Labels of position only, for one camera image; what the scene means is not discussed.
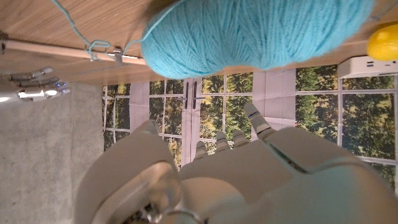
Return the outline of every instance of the white device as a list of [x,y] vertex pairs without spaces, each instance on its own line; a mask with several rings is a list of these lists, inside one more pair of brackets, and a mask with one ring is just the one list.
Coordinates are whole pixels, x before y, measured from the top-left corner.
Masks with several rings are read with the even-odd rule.
[[225,134],[208,155],[198,142],[178,172],[155,121],[146,121],[90,167],[75,223],[397,223],[398,200],[349,151],[304,130],[273,130],[253,104],[244,110],[259,137]]
[[398,74],[398,61],[380,61],[369,56],[353,57],[338,65],[338,78],[378,77]]

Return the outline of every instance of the wooden rod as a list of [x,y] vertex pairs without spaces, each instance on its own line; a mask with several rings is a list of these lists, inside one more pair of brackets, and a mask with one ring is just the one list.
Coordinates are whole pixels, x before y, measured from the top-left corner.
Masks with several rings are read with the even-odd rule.
[[[85,50],[72,49],[72,48],[68,48],[68,47],[58,47],[58,46],[45,45],[45,44],[33,44],[33,43],[24,42],[24,41],[20,41],[20,40],[7,40],[6,51],[7,51],[7,49],[91,59],[90,55]],[[94,51],[93,51],[93,54],[98,59],[101,59],[104,61],[110,61],[110,62],[114,61],[113,58],[109,57],[109,56],[113,56],[114,54],[106,54],[104,52],[94,52]],[[125,55],[123,55],[123,63],[146,65],[145,60],[143,58],[137,58],[137,57],[125,56]]]

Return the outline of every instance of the silver robotic hand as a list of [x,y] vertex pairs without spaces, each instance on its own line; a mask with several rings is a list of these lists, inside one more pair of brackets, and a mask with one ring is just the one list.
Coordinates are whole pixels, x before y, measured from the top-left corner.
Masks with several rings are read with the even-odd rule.
[[24,101],[41,101],[70,92],[58,77],[48,77],[53,68],[33,72],[0,74],[0,107]]
[[89,169],[75,223],[397,223],[398,200],[352,153],[304,130],[273,130],[252,104],[258,140],[225,134],[177,172],[147,121]]

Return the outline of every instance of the gray carpet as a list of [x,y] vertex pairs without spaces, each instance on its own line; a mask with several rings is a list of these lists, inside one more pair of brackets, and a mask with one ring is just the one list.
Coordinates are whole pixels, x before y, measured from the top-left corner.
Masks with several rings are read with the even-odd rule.
[[0,223],[71,223],[73,198],[103,152],[100,86],[0,110]]

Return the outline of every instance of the glass door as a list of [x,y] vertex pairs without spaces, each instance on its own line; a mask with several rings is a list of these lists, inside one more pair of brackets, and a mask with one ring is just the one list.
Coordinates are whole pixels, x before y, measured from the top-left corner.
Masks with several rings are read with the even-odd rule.
[[178,168],[190,162],[191,87],[192,79],[149,83],[149,119],[158,122]]
[[156,120],[159,135],[168,143],[177,167],[195,158],[199,140],[205,142],[210,154],[214,153],[217,131],[226,133],[231,146],[235,129],[240,129],[251,139],[251,125],[243,106],[252,102],[253,73],[139,85],[142,85],[142,91],[135,86],[134,89],[140,90],[131,93],[131,123],[136,123],[132,127],[146,119]]
[[205,143],[209,154],[215,152],[217,131],[225,133],[231,147],[235,129],[251,140],[251,125],[243,106],[252,102],[252,92],[253,73],[194,79],[190,161],[195,158],[199,140]]

